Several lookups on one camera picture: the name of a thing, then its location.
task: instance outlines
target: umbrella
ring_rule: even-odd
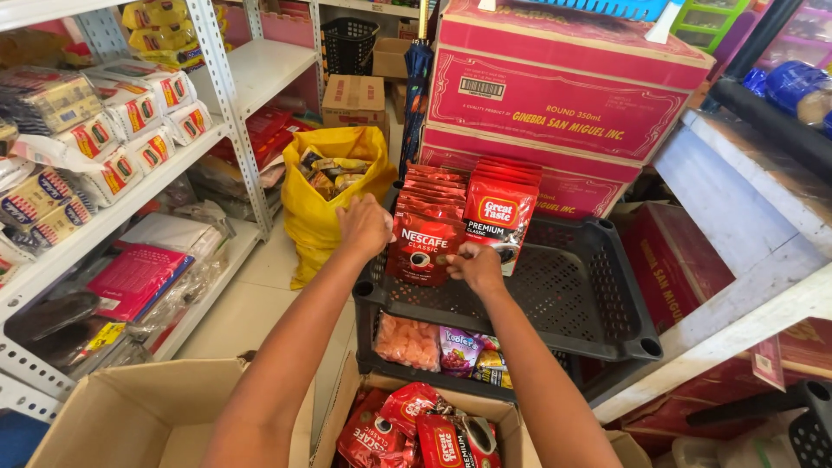
[[[399,178],[408,171],[407,162],[413,162],[418,151],[419,132],[424,113],[428,110],[428,77],[433,65],[433,51],[428,44],[428,0],[419,2],[418,39],[410,44],[404,54],[408,66],[408,92],[404,102],[404,130],[402,131],[402,156],[399,160]]]

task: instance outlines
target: ginebra san miguel box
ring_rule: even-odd
[[[641,168],[575,152],[427,126],[419,163],[472,171],[481,156],[499,156],[543,168],[534,211],[556,217],[605,217]]]
[[[534,4],[451,0],[428,123],[647,162],[714,59],[652,23]]]

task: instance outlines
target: yellow plastic bag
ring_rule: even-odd
[[[330,201],[315,191],[298,169],[300,155],[308,145],[325,157],[350,157],[370,163],[367,174]],[[381,203],[396,180],[396,167],[387,158],[387,143],[377,127],[325,128],[297,132],[283,150],[286,179],[280,192],[284,226],[295,241],[298,268],[291,288],[300,289],[314,277],[332,251],[341,243],[336,207],[348,207],[353,195],[372,193]]]

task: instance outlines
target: barcode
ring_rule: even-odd
[[[479,80],[472,80],[471,78],[463,78],[459,83],[459,92],[462,94],[487,97],[496,101],[503,100],[503,93],[505,91],[506,85],[504,84],[481,82]]]
[[[108,311],[114,311],[119,304],[121,304],[121,301],[102,297],[101,305],[99,307]]]
[[[762,356],[762,355],[754,355],[754,358],[757,361],[757,367],[761,370],[771,373],[773,370],[771,369],[771,359]]]

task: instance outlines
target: hand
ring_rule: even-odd
[[[500,254],[493,247],[468,241],[459,246],[457,255],[448,255],[447,259],[451,277],[465,280],[478,296],[506,291]]]
[[[395,242],[393,217],[375,201],[372,193],[363,199],[353,196],[349,210],[335,208],[341,228],[341,245],[361,255],[366,263],[384,250],[388,242]]]

